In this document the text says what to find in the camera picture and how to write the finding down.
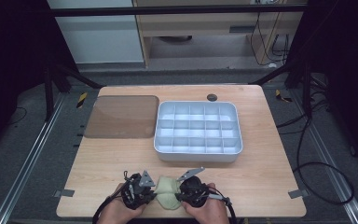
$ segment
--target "black cable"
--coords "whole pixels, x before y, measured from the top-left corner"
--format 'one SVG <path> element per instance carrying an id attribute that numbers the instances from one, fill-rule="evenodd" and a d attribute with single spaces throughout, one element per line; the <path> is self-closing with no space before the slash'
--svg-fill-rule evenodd
<path id="1" fill-rule="evenodd" d="M 301 136 L 300 136 L 300 141 L 298 143 L 298 147 L 297 147 L 297 155 L 296 155 L 296 168 L 293 170 L 293 172 L 297 172 L 301 181 L 303 182 L 303 184 L 307 187 L 307 189 L 312 192 L 316 197 L 320 198 L 321 200 L 327 202 L 327 203 L 331 203 L 331 204 L 336 204 L 336 205 L 343 205 L 345 203 L 349 203 L 353 197 L 354 197 L 354 187 L 353 187 L 353 184 L 351 183 L 351 181 L 348 179 L 348 177 L 343 174 L 341 171 L 339 171 L 336 167 L 330 165 L 330 164 L 327 164 L 327 163 L 324 163 L 324 162 L 319 162 L 319 161 L 310 161 L 310 162 L 306 162 L 304 164 L 301 164 L 300 165 L 300 149 L 301 149 L 301 145 L 302 145 L 302 141 L 304 139 L 304 134 L 305 134 L 305 131 L 307 130 L 307 127 L 310 125 L 310 122 L 311 122 L 311 118 L 308 118 L 307 121 L 306 121 L 306 125 L 304 126 L 304 129 L 302 130 L 302 133 L 301 133 Z M 343 202 L 337 202 L 337 201 L 333 201 L 333 200 L 329 200 L 325 197 L 323 197 L 322 195 L 320 195 L 319 193 L 317 193 L 314 189 L 312 189 L 310 187 L 310 185 L 305 181 L 304 179 L 304 176 L 302 175 L 301 173 L 301 168 L 305 167 L 305 166 L 309 166 L 309 165 L 325 165 L 325 166 L 328 166 L 329 168 L 331 169 L 334 169 L 335 171 L 337 171 L 339 174 L 341 174 L 345 180 L 347 181 L 348 185 L 350 186 L 350 189 L 351 189 L 351 196 L 346 199 L 345 201 Z"/>
<path id="2" fill-rule="evenodd" d="M 97 211 L 95 212 L 94 216 L 92 217 L 92 224 L 97 224 L 98 219 L 100 218 L 100 214 L 103 211 L 103 209 L 110 204 L 115 198 L 117 198 L 117 195 L 127 187 L 127 185 L 130 184 L 130 180 L 127 178 L 127 171 L 124 172 L 124 176 L 126 179 L 126 182 L 118 189 L 115 193 L 113 193 L 111 196 L 108 196 L 103 203 L 98 207 Z"/>
<path id="3" fill-rule="evenodd" d="M 20 107 L 20 106 L 17 107 L 17 109 L 22 109 L 24 111 L 24 114 L 22 115 L 21 118 L 15 120 L 13 122 L 8 123 L 7 125 L 12 125 L 12 124 L 18 123 L 18 122 L 22 121 L 25 118 L 25 116 L 27 116 L 27 113 L 28 113 L 27 109 L 25 109 L 24 107 Z"/>
<path id="4" fill-rule="evenodd" d="M 251 38 L 250 38 L 251 49 L 252 49 L 252 52 L 253 52 L 253 54 L 254 54 L 254 56 L 255 56 L 255 49 L 254 49 L 254 47 L 253 47 L 253 36 L 254 36 L 256 27 L 258 27 L 258 32 L 260 33 L 260 38 L 261 38 L 261 42 L 262 42 L 262 44 L 263 44 L 264 53 L 265 53 L 265 55 L 270 59 L 269 55 L 267 54 L 267 49 L 266 49 L 266 45 L 265 45 L 265 43 L 264 43 L 263 36 L 261 35 L 261 30 L 260 30 L 259 22 L 260 22 L 260 12 L 257 13 L 257 20 L 256 20 L 256 22 L 255 22 L 255 28 L 254 28 L 254 30 L 253 30 L 253 32 L 252 32 L 252 34 L 251 34 Z M 279 61 L 279 60 L 274 60 L 274 59 L 270 59 L 270 60 L 271 60 L 271 62 L 269 62 L 269 63 L 260 63 L 260 62 L 257 60 L 257 57 L 255 57 L 255 61 L 257 62 L 258 65 L 268 65 L 268 64 L 270 64 L 270 63 L 276 63 L 276 62 Z"/>
<path id="5" fill-rule="evenodd" d="M 277 127 L 277 128 L 282 128 L 282 127 L 285 127 L 285 126 L 294 124 L 294 123 L 298 122 L 299 120 L 301 120 L 301 119 L 304 118 L 304 117 L 305 117 L 305 114 L 300 115 L 299 117 L 294 118 L 294 119 L 289 119 L 289 120 L 286 121 L 285 123 L 279 124 L 279 125 L 277 125 L 276 127 Z"/>
<path id="6" fill-rule="evenodd" d="M 232 207 L 231 201 L 230 201 L 228 198 L 226 198 L 226 197 L 222 194 L 222 192 L 220 192 L 218 189 L 212 188 L 212 187 L 209 187 L 209 186 L 208 186 L 208 188 L 215 190 L 215 191 L 216 191 L 218 194 L 220 194 L 224 199 L 226 199 L 224 202 L 226 203 L 226 206 L 228 207 L 229 213 L 231 214 L 231 223 L 232 223 L 232 224 L 237 224 L 237 218 L 236 218 L 236 216 L 235 216 L 234 208 Z"/>

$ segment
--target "gray carpet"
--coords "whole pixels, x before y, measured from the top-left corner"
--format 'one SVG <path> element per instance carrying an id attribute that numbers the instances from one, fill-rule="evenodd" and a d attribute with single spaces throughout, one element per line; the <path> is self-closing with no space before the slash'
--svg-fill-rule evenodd
<path id="1" fill-rule="evenodd" d="M 93 80 L 104 85 L 140 85 L 140 84 L 198 84 L 198 83 L 247 83 L 265 75 L 266 70 L 198 70 L 198 71 L 157 71 L 157 72 L 123 72 L 86 74 Z M 281 77 L 275 79 L 270 86 L 281 86 Z M 72 163 L 80 144 L 84 125 L 86 125 L 94 100 L 98 94 L 84 84 L 71 80 L 74 87 L 65 94 L 62 112 L 50 134 L 38 162 L 14 208 L 10 220 L 13 223 L 49 223 L 52 221 L 71 221 L 80 223 L 90 221 L 90 218 L 62 219 L 55 211 L 59 202 L 52 197 L 56 189 L 63 189 Z M 77 100 L 82 92 L 88 97 L 82 108 L 76 108 Z M 277 124 L 295 118 L 300 112 L 294 103 L 277 100 L 275 89 L 264 89 L 273 118 Z M 282 90 L 284 97 L 290 97 L 290 92 Z M 322 96 L 315 96 L 315 102 Z M 7 125 L 0 138 L 0 204 L 5 199 L 11 184 L 15 180 L 22 163 L 26 159 L 34 140 L 39 133 L 45 118 L 44 88 L 37 86 L 28 90 L 19 98 L 19 107 L 26 109 L 27 114 L 20 121 Z M 12 121 L 20 119 L 24 110 L 19 108 L 13 115 Z M 349 146 L 333 115 L 321 108 L 313 113 L 313 121 L 321 132 L 329 152 L 355 187 L 355 197 L 358 201 L 358 158 L 351 156 Z M 302 129 L 304 120 L 281 128 L 280 133 L 295 132 Z M 281 139 L 286 154 L 293 168 L 296 167 L 296 149 L 300 133 L 282 134 Z M 304 136 L 301 148 L 301 161 L 319 161 L 308 133 Z M 323 167 L 307 167 L 303 170 L 307 182 L 325 197 L 337 200 L 337 194 Z M 332 205 L 318 199 L 314 195 L 304 199 L 308 213 L 302 218 L 265 218 L 251 217 L 249 223 L 351 223 L 343 206 Z M 160 220 L 156 223 L 173 223 L 173 220 Z M 145 223 L 145 220 L 134 220 L 133 223 Z"/>

